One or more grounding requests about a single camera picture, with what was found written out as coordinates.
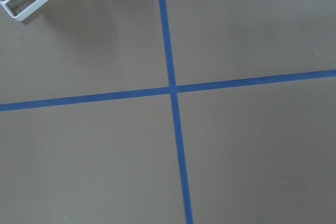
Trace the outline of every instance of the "gray surface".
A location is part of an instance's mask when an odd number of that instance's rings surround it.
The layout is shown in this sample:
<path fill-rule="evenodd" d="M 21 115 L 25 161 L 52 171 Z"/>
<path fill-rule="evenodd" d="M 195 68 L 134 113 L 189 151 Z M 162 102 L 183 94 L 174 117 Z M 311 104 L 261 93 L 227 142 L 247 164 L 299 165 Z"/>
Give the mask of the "gray surface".
<path fill-rule="evenodd" d="M 336 220 L 336 79 L 180 94 L 195 224 Z"/>
<path fill-rule="evenodd" d="M 167 0 L 178 84 L 336 68 L 336 0 Z"/>
<path fill-rule="evenodd" d="M 51 0 L 0 24 L 0 103 L 167 86 L 158 0 Z"/>
<path fill-rule="evenodd" d="M 0 113 L 0 223 L 184 223 L 168 96 Z"/>

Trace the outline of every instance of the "vertical blue line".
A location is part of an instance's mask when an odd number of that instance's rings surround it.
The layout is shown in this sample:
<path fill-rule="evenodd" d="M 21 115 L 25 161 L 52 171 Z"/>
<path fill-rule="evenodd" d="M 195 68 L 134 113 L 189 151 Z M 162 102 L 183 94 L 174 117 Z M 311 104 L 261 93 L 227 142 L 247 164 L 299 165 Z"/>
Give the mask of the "vertical blue line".
<path fill-rule="evenodd" d="M 159 0 L 159 6 L 160 6 L 160 12 L 161 12 L 162 33 L 163 33 L 166 65 L 167 65 L 169 88 L 170 88 L 171 103 L 172 103 L 178 166 L 180 168 L 180 178 L 181 178 L 181 186 L 182 186 L 185 219 L 186 219 L 187 224 L 193 224 L 193 214 L 192 214 L 192 209 L 191 209 L 187 168 L 186 168 L 185 155 L 184 155 L 180 110 L 178 108 L 179 99 L 177 97 L 174 61 L 173 61 L 172 45 L 171 45 L 171 40 L 170 40 L 166 0 Z"/>

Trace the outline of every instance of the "floor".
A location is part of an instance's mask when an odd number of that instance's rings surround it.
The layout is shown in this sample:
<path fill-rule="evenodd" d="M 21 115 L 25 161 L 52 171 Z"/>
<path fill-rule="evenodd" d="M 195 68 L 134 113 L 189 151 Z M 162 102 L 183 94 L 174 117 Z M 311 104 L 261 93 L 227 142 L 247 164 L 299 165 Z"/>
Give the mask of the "floor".
<path fill-rule="evenodd" d="M 0 24 L 0 223 L 335 222 L 335 0 L 51 0 Z"/>

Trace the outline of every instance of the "horizontal blue line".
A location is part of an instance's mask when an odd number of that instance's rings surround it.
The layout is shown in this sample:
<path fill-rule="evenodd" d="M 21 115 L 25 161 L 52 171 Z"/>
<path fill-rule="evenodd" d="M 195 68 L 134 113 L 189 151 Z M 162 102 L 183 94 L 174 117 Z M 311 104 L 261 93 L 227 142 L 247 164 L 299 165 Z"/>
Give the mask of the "horizontal blue line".
<path fill-rule="evenodd" d="M 267 77 L 257 77 L 257 78 L 248 78 L 248 79 L 239 79 L 239 80 L 216 81 L 216 82 L 207 82 L 207 83 L 199 83 L 199 84 L 187 84 L 187 85 L 177 86 L 177 92 L 183 93 L 183 92 L 210 90 L 210 89 L 224 89 L 224 88 L 233 88 L 233 87 L 241 87 L 241 86 L 285 82 L 285 81 L 298 81 L 298 80 L 307 80 L 307 79 L 316 79 L 316 78 L 326 78 L 326 77 L 336 77 L 336 70 L 316 71 L 316 72 L 307 72 L 307 73 L 292 73 L 292 74 L 283 74 L 280 76 L 267 76 Z"/>
<path fill-rule="evenodd" d="M 148 97 L 151 95 L 161 95 L 169 93 L 170 93 L 169 88 L 165 87 L 165 88 L 121 91 L 121 92 L 104 93 L 104 94 L 91 94 L 91 95 L 82 95 L 79 97 L 65 97 L 65 98 L 55 98 L 48 100 L 0 104 L 0 111 L 33 109 L 33 108 L 60 106 L 67 104 L 109 101 L 109 100 L 118 100 L 118 99 L 135 98 L 135 97 Z"/>

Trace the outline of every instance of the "blue tape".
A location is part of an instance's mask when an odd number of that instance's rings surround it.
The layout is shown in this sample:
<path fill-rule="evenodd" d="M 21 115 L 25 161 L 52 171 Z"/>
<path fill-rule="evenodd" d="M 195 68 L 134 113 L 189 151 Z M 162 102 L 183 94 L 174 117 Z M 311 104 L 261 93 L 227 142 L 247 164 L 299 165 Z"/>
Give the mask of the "blue tape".
<path fill-rule="evenodd" d="M 183 93 L 183 92 L 210 90 L 210 89 L 224 89 L 232 87 L 260 85 L 260 84 L 285 82 L 285 81 L 317 79 L 326 77 L 336 77 L 336 70 L 316 71 L 307 73 L 292 73 L 292 74 L 283 74 L 279 76 L 267 76 L 267 77 L 257 77 L 257 78 L 240 79 L 240 80 L 188 84 L 177 86 L 177 92 Z"/>
<path fill-rule="evenodd" d="M 186 169 L 186 162 L 185 162 L 185 155 L 184 155 L 180 110 L 178 108 L 179 100 L 177 97 L 174 60 L 173 60 L 172 45 L 171 45 L 171 40 L 170 40 L 166 0 L 159 0 L 159 6 L 160 6 L 160 13 L 161 13 L 161 25 L 162 25 L 163 42 L 164 42 L 164 49 L 165 49 L 165 56 L 166 56 L 166 66 L 167 66 L 169 88 L 170 88 L 170 94 L 171 94 L 178 166 L 180 169 L 185 219 L 186 219 L 187 224 L 193 224 L 193 215 L 192 215 L 189 185 L 188 185 L 188 176 L 187 176 L 187 169 Z"/>
<path fill-rule="evenodd" d="M 91 95 L 82 95 L 79 97 L 66 97 L 66 98 L 56 98 L 56 99 L 39 100 L 39 101 L 0 104 L 0 111 L 33 109 L 33 108 L 60 106 L 67 104 L 118 100 L 118 99 L 135 98 L 135 97 L 148 97 L 151 95 L 161 95 L 169 93 L 170 93 L 169 88 L 154 88 L 154 89 L 131 90 L 131 91 L 121 91 L 114 93 L 104 93 L 104 94 L 91 94 Z"/>

